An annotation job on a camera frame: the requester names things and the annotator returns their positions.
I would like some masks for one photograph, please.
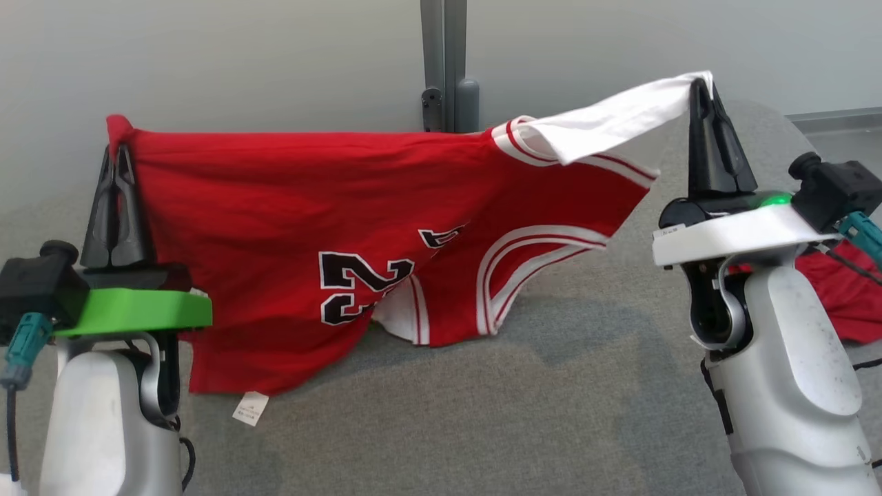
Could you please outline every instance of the white fabric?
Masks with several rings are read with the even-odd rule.
[[[528,144],[536,154],[553,154],[568,165],[681,116],[689,108],[689,87],[698,78],[704,79],[708,88],[713,86],[709,71],[689,72],[637,86],[583,109],[522,119],[512,130],[519,135],[519,142]]]

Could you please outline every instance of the gray fabric surface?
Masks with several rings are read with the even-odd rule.
[[[787,167],[811,149],[805,137],[756,104],[729,102],[729,113],[761,185],[791,186]],[[272,399],[257,427],[230,417],[238,397],[186,396],[183,432],[198,453],[188,494],[744,494],[689,339],[684,278],[651,259],[658,214],[685,193],[685,124],[609,251],[539,274],[496,338],[419,349],[370,332],[351,356]],[[80,241],[92,187],[0,218],[0,259],[32,255],[50,237]],[[878,346],[851,352],[882,356]],[[20,398],[22,471],[34,489],[55,368],[44,353]],[[860,373],[874,447],[880,373]]]

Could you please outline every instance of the white tag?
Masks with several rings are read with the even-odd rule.
[[[12,482],[9,474],[0,474],[0,496],[27,496],[27,491],[22,489],[20,480]]]
[[[662,236],[667,236],[668,234],[670,234],[672,232],[677,232],[680,229],[684,229],[685,227],[686,227],[686,224],[677,224],[676,226],[670,226],[665,229],[658,229],[657,231],[653,232],[653,239],[658,239]]]
[[[269,396],[262,395],[256,391],[245,393],[245,396],[239,402],[239,406],[235,407],[233,418],[251,426],[257,425],[260,416],[264,413],[266,403],[269,401]]]

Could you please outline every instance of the jersey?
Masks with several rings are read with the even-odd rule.
[[[629,143],[682,114],[698,77],[711,82],[662,79],[468,135],[166,133],[109,117],[159,261],[184,263],[213,300],[214,325],[184,337],[191,392],[296,387],[346,356],[384,297],[408,292],[426,304],[411,321],[425,333],[409,331],[420,342],[495,333],[523,281],[602,248],[637,205],[656,172]],[[380,313],[404,322],[422,308]]]
[[[666,133],[649,132],[562,167],[521,138],[530,121],[518,117],[490,134],[500,151],[536,167],[378,304],[374,319],[387,331],[430,346],[496,334],[527,280],[549,265],[605,250],[659,176],[654,165]]]

